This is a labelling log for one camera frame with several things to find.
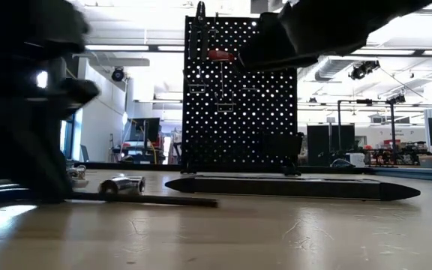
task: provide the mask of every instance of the metal tool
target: metal tool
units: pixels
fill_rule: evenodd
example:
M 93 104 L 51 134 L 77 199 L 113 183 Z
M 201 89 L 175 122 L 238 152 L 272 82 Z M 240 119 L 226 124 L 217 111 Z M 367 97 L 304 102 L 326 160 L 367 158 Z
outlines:
M 191 59 L 205 61 L 208 55 L 209 34 L 208 24 L 206 22 L 206 7 L 203 1 L 199 1 L 196 10 L 196 16 L 191 23 L 189 56 Z
M 146 183 L 144 177 L 114 177 L 101 182 L 99 194 L 133 194 L 141 195 Z
M 86 166 L 79 165 L 76 168 L 69 168 L 66 170 L 67 176 L 73 180 L 85 180 L 86 178 Z

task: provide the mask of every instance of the cable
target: cable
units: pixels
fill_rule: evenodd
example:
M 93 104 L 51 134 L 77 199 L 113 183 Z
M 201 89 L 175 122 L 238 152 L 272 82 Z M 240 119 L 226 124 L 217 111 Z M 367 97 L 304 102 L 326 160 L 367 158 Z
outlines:
M 103 68 L 103 70 L 106 72 L 106 73 L 111 73 L 111 70 L 106 70 L 106 68 L 101 64 L 101 62 L 99 62 L 99 57 L 98 57 L 98 55 L 96 54 L 96 52 L 91 52 L 91 54 L 96 58 L 96 62 L 97 62 L 97 64 L 101 67 L 101 68 Z
M 76 79 L 76 76 L 74 76 L 74 74 L 71 72 L 71 70 L 68 70 L 67 67 L 66 67 L 66 72 L 68 72 L 69 75 L 70 75 L 73 79 Z
M 404 84 L 403 82 L 401 82 L 399 79 L 396 79 L 394 76 L 392 76 L 390 73 L 388 73 L 388 71 L 382 69 L 381 67 L 379 68 L 382 72 L 388 74 L 388 76 L 390 76 L 393 80 L 395 80 L 396 82 L 398 82 L 399 84 L 401 84 L 402 86 L 404 86 L 404 88 L 410 90 L 411 92 L 413 92 L 414 94 L 417 94 L 419 97 L 423 98 L 425 101 L 429 101 L 425 96 L 423 96 L 422 94 L 419 94 L 417 91 L 414 91 L 412 88 L 410 88 L 408 85 Z
M 144 130 L 142 127 L 139 127 L 139 129 L 144 133 Z M 153 146 L 153 143 L 147 139 L 149 142 L 149 145 L 151 146 L 151 148 L 153 149 L 153 156 L 154 156 L 154 165 L 158 164 L 158 160 L 156 159 L 156 150 L 155 147 Z
M 131 115 L 134 115 L 134 104 L 133 104 L 133 109 L 131 110 Z M 125 144 L 125 141 L 126 141 L 126 137 L 129 135 L 129 133 L 130 133 L 130 131 L 131 131 L 131 124 L 132 123 L 136 123 L 136 121 L 134 121 L 133 119 L 130 119 L 130 122 L 129 122 L 129 126 L 127 127 L 127 130 L 126 130 L 126 133 L 124 132 L 124 128 L 123 128 L 123 136 L 122 136 L 122 138 L 121 138 L 121 151 L 119 152 L 119 156 L 121 156 L 121 153 L 123 152 L 123 145 Z

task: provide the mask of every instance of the red object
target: red object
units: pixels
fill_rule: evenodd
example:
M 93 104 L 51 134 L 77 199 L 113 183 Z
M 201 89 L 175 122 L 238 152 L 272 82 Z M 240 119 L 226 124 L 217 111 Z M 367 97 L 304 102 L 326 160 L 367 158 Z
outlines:
M 153 144 L 154 148 L 160 148 L 161 145 L 161 137 L 159 135 L 157 135 L 157 141 L 156 142 L 151 142 Z
M 383 144 L 385 145 L 391 145 L 393 143 L 392 139 L 385 139 L 383 141 Z M 401 144 L 401 140 L 400 139 L 396 139 L 396 145 L 400 145 Z
M 235 57 L 232 53 L 214 49 L 208 52 L 208 57 L 209 60 L 212 61 L 233 62 L 235 60 Z

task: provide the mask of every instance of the ceiling duct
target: ceiling duct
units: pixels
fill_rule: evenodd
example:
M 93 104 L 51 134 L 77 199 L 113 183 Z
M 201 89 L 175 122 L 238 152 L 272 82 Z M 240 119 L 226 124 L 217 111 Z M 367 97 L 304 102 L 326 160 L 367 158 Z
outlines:
M 336 74 L 340 73 L 348 66 L 350 66 L 353 60 L 335 60 L 329 59 L 326 61 L 319 70 L 314 74 L 314 79 L 318 82 L 328 82 L 335 78 Z

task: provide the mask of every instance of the security camera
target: security camera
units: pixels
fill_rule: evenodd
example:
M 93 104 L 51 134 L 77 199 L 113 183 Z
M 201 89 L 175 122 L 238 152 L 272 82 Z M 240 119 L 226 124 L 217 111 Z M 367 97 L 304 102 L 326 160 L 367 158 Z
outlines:
M 373 73 L 378 68 L 381 68 L 379 61 L 363 61 L 352 67 L 348 77 L 352 80 L 362 80 L 366 75 Z
M 111 79 L 115 82 L 121 82 L 125 78 L 125 71 L 123 67 L 115 67 L 112 72 Z

